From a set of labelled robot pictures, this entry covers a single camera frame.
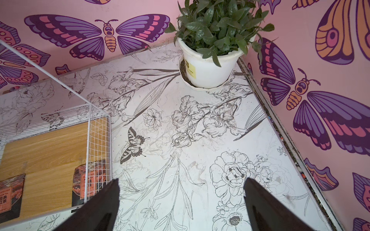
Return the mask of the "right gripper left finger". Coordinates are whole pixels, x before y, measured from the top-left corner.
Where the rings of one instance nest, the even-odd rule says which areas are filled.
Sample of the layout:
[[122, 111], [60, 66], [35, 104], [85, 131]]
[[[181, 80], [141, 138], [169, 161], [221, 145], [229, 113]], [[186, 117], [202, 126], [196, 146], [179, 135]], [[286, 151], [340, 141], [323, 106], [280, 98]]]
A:
[[113, 179], [56, 231], [112, 231], [119, 209], [119, 180]]

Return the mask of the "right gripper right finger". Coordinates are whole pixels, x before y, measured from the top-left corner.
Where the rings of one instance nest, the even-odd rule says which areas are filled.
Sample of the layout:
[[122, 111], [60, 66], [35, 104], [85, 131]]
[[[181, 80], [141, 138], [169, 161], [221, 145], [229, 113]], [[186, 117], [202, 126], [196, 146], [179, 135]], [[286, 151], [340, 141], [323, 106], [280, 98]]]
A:
[[253, 231], [312, 231], [255, 179], [247, 178], [245, 204]]

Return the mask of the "red tea bag bottom right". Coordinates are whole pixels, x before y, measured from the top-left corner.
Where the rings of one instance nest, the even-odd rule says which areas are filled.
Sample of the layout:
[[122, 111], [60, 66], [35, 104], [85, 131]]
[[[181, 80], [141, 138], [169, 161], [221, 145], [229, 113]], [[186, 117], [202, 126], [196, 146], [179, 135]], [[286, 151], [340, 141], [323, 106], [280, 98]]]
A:
[[88, 173], [86, 165], [80, 165], [74, 170], [72, 184], [72, 206], [84, 204], [96, 195], [107, 183], [106, 160], [90, 163]]

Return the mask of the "red tea bag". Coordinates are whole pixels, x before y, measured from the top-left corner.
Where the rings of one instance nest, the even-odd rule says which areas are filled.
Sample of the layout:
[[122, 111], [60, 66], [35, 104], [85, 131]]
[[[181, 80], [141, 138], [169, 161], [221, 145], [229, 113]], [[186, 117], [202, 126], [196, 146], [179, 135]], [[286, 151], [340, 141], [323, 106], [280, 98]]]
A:
[[26, 174], [1, 181], [1, 223], [20, 216]]
[[72, 184], [72, 206], [84, 204], [96, 195], [107, 183], [106, 160], [90, 163], [88, 173], [86, 165], [80, 165], [74, 170]]

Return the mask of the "bottom wooden shelf board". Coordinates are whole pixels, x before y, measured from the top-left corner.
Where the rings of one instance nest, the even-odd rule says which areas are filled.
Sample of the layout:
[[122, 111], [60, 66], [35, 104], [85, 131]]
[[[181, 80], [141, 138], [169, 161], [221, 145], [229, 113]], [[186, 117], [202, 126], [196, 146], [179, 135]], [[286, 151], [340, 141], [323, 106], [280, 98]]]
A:
[[75, 168], [106, 160], [110, 174], [110, 133], [107, 118], [50, 131], [5, 146], [1, 181], [26, 174], [20, 216], [1, 226], [72, 208]]

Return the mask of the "red tea bag bottom left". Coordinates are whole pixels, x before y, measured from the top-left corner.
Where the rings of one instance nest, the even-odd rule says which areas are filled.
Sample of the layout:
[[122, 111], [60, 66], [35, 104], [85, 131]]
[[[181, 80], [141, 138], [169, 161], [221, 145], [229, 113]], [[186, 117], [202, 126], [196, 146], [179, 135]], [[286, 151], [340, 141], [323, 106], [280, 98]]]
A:
[[20, 216], [26, 174], [1, 181], [1, 223]]

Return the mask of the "green potted plant white pot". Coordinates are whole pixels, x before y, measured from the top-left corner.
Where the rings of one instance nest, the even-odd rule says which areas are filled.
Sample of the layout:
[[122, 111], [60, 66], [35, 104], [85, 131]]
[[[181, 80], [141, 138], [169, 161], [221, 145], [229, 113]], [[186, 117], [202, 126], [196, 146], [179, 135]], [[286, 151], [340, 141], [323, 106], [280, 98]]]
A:
[[263, 25], [269, 14], [257, 1], [185, 1], [179, 7], [177, 26], [169, 24], [174, 43], [183, 51], [186, 75], [197, 88], [211, 89], [224, 84], [237, 60], [249, 48], [261, 50], [255, 38], [271, 32], [274, 25]]

